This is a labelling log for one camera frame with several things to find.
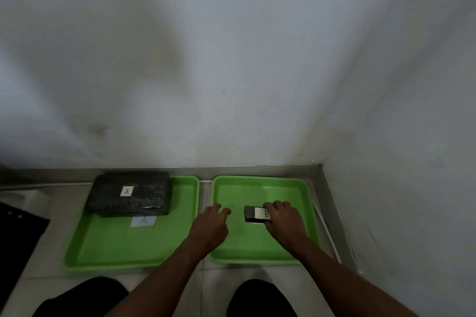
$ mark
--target white tile floor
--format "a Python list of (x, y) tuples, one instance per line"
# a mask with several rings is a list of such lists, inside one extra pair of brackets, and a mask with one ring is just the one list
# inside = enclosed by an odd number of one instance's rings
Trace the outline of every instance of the white tile floor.
[[(48, 187), (42, 191), (51, 197), (50, 225), (41, 237), (21, 279), (7, 302), (1, 317), (31, 316), (48, 298), (73, 288), (93, 276), (116, 278), (128, 290), (134, 289), (148, 273), (145, 269), (105, 271), (104, 273), (68, 274), (62, 258), (86, 200), (89, 186)], [(209, 204), (211, 184), (200, 186), (200, 210)], [(318, 220), (321, 247), (334, 257), (324, 228)], [(299, 317), (333, 316), (324, 297), (302, 266), (216, 264), (206, 258), (192, 275), (174, 316), (225, 316), (228, 303), (238, 286), (250, 278), (274, 283), (286, 296)]]

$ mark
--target finger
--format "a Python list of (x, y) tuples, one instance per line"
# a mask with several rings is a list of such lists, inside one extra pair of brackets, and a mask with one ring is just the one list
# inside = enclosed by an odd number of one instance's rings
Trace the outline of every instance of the finger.
[(273, 219), (273, 216), (277, 212), (276, 208), (274, 208), (274, 206), (270, 202), (263, 203), (263, 207), (267, 209), (269, 215), (271, 216), (271, 219)]
[(231, 209), (230, 208), (223, 208), (221, 212), (219, 213), (220, 216), (223, 217), (223, 220), (226, 222), (227, 217), (231, 214)]
[(218, 211), (220, 210), (221, 208), (221, 204), (220, 203), (215, 203), (213, 205), (213, 207), (211, 208), (210, 212), (212, 213), (218, 213)]
[(266, 226), (266, 229), (268, 230), (269, 234), (274, 237), (273, 224), (269, 221), (266, 221), (265, 226)]
[(278, 211), (282, 210), (284, 208), (283, 202), (281, 202), (280, 200), (275, 200), (274, 203), (273, 203), (273, 206), (275, 206), (275, 208)]

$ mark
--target green tray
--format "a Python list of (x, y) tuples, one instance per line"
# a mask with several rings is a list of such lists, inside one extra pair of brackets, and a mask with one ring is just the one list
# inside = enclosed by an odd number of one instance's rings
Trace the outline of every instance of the green tray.
[(231, 209), (229, 235), (210, 258), (218, 263), (297, 264), (266, 230), (264, 224), (245, 222), (244, 207), (264, 202), (289, 201), (300, 212), (307, 234), (319, 244), (314, 206), (309, 189), (301, 179), (218, 176), (213, 180), (211, 204)]
[(199, 207), (199, 180), (171, 176), (170, 213), (153, 226), (130, 227), (131, 217), (100, 218), (83, 211), (63, 259), (68, 270), (158, 266), (188, 235)]

